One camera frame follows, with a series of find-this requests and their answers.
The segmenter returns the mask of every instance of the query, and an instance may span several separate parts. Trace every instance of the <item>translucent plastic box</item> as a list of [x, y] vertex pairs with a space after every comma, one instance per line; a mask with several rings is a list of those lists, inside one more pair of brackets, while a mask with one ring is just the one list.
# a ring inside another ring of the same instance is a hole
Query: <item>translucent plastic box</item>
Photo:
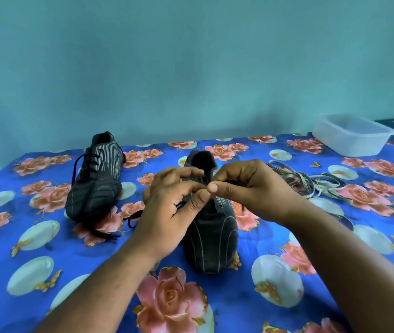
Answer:
[[394, 129], [350, 114], [331, 114], [320, 117], [312, 135], [346, 157], [376, 155]]

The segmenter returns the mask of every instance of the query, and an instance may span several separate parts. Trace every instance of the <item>forearm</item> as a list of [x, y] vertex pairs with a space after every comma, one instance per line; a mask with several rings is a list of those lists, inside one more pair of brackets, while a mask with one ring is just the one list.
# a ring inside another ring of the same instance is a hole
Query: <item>forearm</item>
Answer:
[[394, 332], [394, 265], [308, 201], [284, 224], [355, 332]]
[[34, 333], [115, 333], [154, 261], [128, 239]]

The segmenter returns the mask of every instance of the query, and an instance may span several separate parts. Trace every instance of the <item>floral bedsheet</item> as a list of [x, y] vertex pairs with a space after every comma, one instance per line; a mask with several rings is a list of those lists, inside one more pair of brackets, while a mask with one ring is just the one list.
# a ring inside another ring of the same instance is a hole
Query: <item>floral bedsheet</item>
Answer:
[[[0, 171], [0, 332], [30, 332], [131, 235], [122, 219], [144, 208], [142, 191], [154, 173], [183, 166], [191, 150], [209, 150], [219, 166], [259, 158], [278, 160], [308, 175], [330, 172], [347, 180], [347, 204], [311, 201], [342, 213], [354, 232], [394, 263], [394, 145], [373, 157], [346, 158], [311, 134], [172, 142], [122, 147], [123, 193], [99, 228], [121, 231], [103, 242], [66, 217], [74, 159], [83, 150], [26, 154]], [[230, 269], [199, 275], [182, 247], [146, 276], [121, 332], [346, 332], [349, 326], [316, 270], [287, 229], [233, 204], [239, 242]], [[154, 294], [173, 294], [165, 299]], [[185, 308], [171, 320], [160, 308]]]

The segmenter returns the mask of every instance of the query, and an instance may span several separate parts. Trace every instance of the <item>black shoe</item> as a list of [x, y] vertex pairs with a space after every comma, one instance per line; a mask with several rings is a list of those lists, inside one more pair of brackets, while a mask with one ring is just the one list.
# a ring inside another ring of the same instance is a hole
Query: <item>black shoe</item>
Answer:
[[[77, 179], [77, 162], [84, 157]], [[95, 230], [115, 205], [122, 191], [120, 173], [126, 157], [110, 132], [95, 134], [90, 147], [74, 164], [72, 188], [67, 196], [66, 215], [102, 238], [113, 235]]]
[[[189, 178], [207, 185], [218, 171], [209, 151], [192, 151], [185, 167], [197, 167], [205, 171], [202, 178]], [[189, 201], [192, 194], [184, 197]], [[233, 261], [237, 248], [238, 229], [231, 201], [215, 197], [206, 203], [188, 227], [183, 238], [185, 258], [196, 272], [218, 274]]]

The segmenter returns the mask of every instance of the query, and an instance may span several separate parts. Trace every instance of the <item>teal wall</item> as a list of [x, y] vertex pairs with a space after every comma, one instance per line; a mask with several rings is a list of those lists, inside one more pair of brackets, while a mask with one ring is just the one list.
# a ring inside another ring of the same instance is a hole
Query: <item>teal wall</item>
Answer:
[[394, 0], [0, 0], [0, 164], [394, 117]]

